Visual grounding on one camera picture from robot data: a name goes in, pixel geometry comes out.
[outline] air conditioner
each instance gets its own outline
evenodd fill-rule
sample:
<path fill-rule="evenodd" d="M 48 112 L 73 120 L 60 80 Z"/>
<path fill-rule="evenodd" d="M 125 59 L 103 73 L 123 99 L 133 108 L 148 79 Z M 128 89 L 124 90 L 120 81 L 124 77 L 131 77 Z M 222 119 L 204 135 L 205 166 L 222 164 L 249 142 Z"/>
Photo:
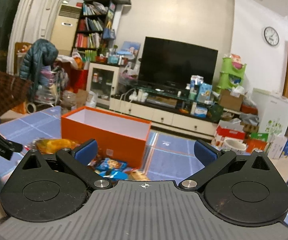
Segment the air conditioner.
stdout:
<path fill-rule="evenodd" d="M 81 7 L 61 5 L 51 36 L 59 54 L 70 56 L 80 12 Z"/>

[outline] glass cabinet door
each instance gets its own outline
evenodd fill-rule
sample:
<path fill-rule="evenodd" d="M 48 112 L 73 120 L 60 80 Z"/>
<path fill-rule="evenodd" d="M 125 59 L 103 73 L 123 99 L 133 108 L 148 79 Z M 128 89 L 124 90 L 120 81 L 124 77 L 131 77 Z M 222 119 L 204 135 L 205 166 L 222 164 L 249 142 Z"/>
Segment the glass cabinet door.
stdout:
<path fill-rule="evenodd" d="M 91 90 L 97 93 L 97 105 L 107 108 L 112 91 L 114 71 L 93 68 Z"/>

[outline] gray ribbed surface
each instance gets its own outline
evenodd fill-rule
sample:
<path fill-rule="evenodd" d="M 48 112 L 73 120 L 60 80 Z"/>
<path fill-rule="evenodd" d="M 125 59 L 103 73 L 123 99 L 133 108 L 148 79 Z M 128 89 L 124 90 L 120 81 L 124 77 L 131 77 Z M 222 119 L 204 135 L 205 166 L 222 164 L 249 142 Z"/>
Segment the gray ribbed surface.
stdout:
<path fill-rule="evenodd" d="M 7 240 L 269 240 L 288 237 L 282 224 L 260 228 L 231 225 L 210 213 L 198 194 L 171 181 L 120 181 L 95 191 L 74 214 L 47 223 L 8 219 L 0 226 Z"/>

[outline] brown checkered fabric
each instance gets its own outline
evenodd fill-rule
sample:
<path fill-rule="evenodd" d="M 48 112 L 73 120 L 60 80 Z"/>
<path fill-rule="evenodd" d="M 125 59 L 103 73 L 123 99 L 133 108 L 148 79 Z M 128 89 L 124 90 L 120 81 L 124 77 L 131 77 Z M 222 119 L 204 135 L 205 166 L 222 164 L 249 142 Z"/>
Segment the brown checkered fabric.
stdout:
<path fill-rule="evenodd" d="M 26 100 L 31 84 L 30 80 L 0 71 L 0 116 Z"/>

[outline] air conditioner vent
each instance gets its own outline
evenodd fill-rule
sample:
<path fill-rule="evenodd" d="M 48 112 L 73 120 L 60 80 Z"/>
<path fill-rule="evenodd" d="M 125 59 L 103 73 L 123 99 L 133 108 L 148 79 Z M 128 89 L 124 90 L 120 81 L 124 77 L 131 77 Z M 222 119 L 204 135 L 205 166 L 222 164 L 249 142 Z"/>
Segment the air conditioner vent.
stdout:
<path fill-rule="evenodd" d="M 61 5 L 59 16 L 78 19 L 80 17 L 81 8 L 76 8 L 69 5 Z"/>

